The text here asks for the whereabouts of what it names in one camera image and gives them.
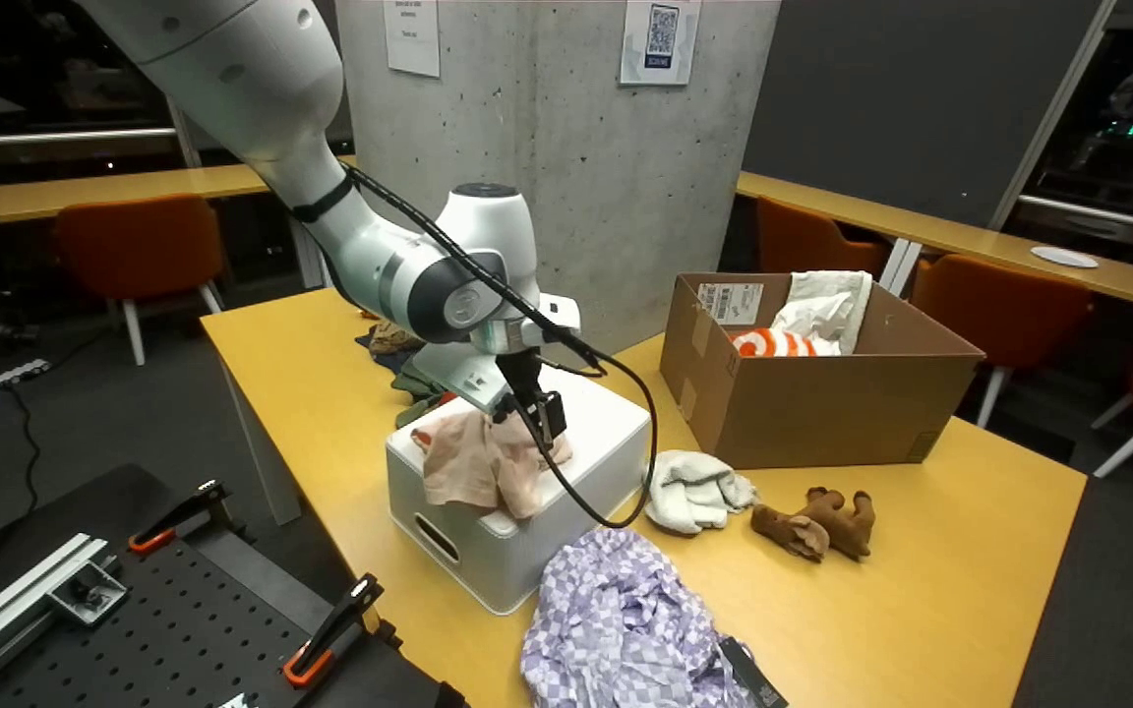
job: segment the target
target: concrete pillar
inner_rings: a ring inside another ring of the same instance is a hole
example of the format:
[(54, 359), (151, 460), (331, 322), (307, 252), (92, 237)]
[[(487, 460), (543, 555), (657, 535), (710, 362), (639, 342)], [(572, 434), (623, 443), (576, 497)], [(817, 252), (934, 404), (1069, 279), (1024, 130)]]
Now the concrete pillar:
[(690, 88), (623, 88), (623, 0), (440, 0), (440, 75), (388, 71), (386, 0), (339, 3), (361, 166), (426, 212), (461, 180), (527, 193), (539, 282), (618, 350), (725, 246), (778, 0), (702, 0)]

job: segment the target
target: white box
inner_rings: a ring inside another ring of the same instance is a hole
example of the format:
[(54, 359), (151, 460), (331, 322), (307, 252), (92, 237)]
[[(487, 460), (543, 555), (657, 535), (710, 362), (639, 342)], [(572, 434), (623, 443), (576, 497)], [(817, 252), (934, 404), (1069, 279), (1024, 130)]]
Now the white box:
[[(651, 412), (563, 370), (543, 370), (539, 385), (560, 389), (565, 404), (563, 438), (572, 443), (572, 460), (563, 465), (563, 477), (598, 511), (615, 511), (651, 473)], [(463, 409), (471, 404), (449, 401), (429, 418), (449, 418)], [(539, 481), (543, 503), (527, 523), (517, 523), (505, 511), (475, 511), (461, 503), (433, 507), (421, 488), (421, 448), (408, 442), (408, 430), (415, 426), (399, 430), (386, 442), (392, 520), (479, 607), (487, 607), (492, 612), (517, 610), (535, 589), (543, 564), (554, 560), (563, 543), (590, 531), (593, 520), (576, 507), (576, 498), (550, 473), (543, 473)]]

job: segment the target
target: cardboard box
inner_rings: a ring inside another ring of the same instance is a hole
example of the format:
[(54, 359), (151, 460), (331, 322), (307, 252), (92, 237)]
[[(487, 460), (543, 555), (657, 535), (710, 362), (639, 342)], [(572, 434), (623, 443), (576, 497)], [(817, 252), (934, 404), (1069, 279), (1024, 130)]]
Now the cardboard box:
[(728, 330), (771, 325), (786, 286), (778, 271), (676, 279), (660, 378), (697, 443), (739, 469), (926, 460), (985, 355), (872, 286), (851, 359), (739, 359)]

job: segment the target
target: purple patterned cloth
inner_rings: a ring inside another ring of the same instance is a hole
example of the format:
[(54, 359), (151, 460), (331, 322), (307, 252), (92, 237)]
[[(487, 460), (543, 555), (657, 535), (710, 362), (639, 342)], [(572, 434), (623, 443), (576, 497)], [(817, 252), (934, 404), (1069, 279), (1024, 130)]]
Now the purple patterned cloth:
[(563, 547), (521, 658), (539, 708), (746, 708), (710, 610), (632, 531)]

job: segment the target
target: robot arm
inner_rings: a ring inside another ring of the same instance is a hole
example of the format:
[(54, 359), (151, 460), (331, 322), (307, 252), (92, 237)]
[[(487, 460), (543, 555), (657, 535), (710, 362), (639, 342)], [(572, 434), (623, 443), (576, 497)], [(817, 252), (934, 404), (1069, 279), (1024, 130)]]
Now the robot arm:
[[(501, 412), (513, 389), (522, 401), (527, 381), (509, 389), (495, 355), (535, 355), (543, 325), (429, 237), (378, 218), (336, 160), (325, 124), (342, 100), (342, 63), (312, 0), (78, 3), (171, 101), (280, 193), (325, 252), (348, 300), (433, 342), (416, 370), (487, 412)], [(579, 325), (572, 300), (535, 286), (535, 228), (517, 189), (451, 189), (436, 225), (527, 307)]]

